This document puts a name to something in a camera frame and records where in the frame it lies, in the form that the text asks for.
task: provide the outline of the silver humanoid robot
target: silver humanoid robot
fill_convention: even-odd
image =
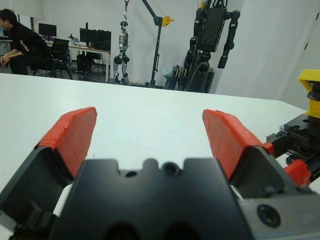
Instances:
[[[122,21],[120,23],[121,25],[121,33],[119,35],[119,49],[120,54],[114,58],[113,63],[113,78],[116,84],[122,83],[123,85],[129,84],[129,78],[127,71],[127,63],[130,61],[128,56],[126,55],[126,51],[128,49],[129,44],[129,35],[126,30],[126,26],[128,26],[128,23],[126,21]],[[119,72],[118,72],[118,66],[122,65],[122,79],[119,80]]]

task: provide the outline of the man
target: man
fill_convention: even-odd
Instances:
[[[13,11],[0,11],[0,27],[9,32],[14,43],[13,50],[0,58],[2,67],[10,64],[13,74],[28,75],[27,66],[52,64],[52,56],[45,41],[37,33],[20,24]]]

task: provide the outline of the black pants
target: black pants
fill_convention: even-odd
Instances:
[[[41,68],[42,66],[51,66],[53,60],[51,57],[40,57],[35,55],[20,55],[12,58],[9,62],[13,74],[28,75],[27,66],[32,68]]]

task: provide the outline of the computer monitor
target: computer monitor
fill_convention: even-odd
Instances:
[[[97,30],[87,30],[86,41],[93,44],[98,42],[98,31]]]
[[[57,26],[39,23],[39,34],[48,36],[48,37],[56,37],[57,36]]]
[[[87,29],[80,28],[80,42],[87,42]]]
[[[99,42],[108,42],[111,41],[111,32],[98,30],[98,41]]]

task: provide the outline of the hair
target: hair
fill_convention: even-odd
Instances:
[[[18,22],[16,14],[10,9],[1,10],[0,19],[2,19],[2,21],[8,20],[10,24],[16,24]]]

